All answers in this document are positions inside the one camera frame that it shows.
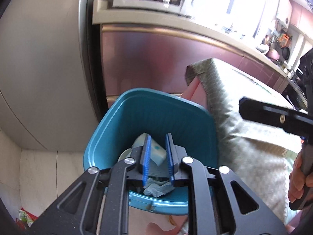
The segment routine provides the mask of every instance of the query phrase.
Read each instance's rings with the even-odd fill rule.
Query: green patterned cloth
[[[296,214],[287,197],[300,137],[280,128],[245,121],[238,113],[242,97],[292,108],[279,93],[219,59],[187,67],[189,85],[198,76],[207,94],[219,141],[219,166],[232,169],[287,224]]]

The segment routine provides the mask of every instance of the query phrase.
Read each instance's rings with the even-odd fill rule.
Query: frying pan
[[[290,49],[288,47],[284,47],[282,55],[285,60],[288,60],[290,56]]]

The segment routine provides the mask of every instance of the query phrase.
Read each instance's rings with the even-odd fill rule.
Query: silver screw
[[[230,169],[227,166],[221,166],[219,167],[219,171],[220,173],[227,174],[230,171]]]
[[[281,124],[285,123],[285,120],[286,120],[285,115],[281,115],[279,120],[280,120]]]
[[[186,163],[186,164],[190,164],[193,162],[193,159],[189,156],[186,156],[183,158],[183,162]]]
[[[88,173],[89,173],[89,174],[95,174],[95,173],[97,173],[97,172],[98,172],[97,167],[90,167],[90,168],[88,169]]]
[[[125,158],[124,159],[124,162],[126,164],[133,164],[135,162],[135,159],[134,158],[131,158],[131,157],[128,157],[128,158]]]

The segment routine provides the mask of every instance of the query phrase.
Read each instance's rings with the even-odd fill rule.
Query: human hand
[[[302,151],[299,152],[297,158],[294,161],[293,170],[289,176],[289,191],[288,198],[291,203],[296,199],[301,199],[303,195],[303,186],[306,184],[308,187],[313,187],[313,174],[304,176],[301,171],[302,164]]]

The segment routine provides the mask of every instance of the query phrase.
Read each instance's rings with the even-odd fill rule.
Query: handheld grip
[[[313,165],[313,146],[305,142],[302,144],[302,165],[301,171],[305,176],[309,175],[312,172]],[[293,203],[289,203],[289,207],[292,210],[303,209],[306,206],[307,200],[313,193],[313,188],[309,188],[306,185],[303,187],[303,195],[301,199],[296,199]]]

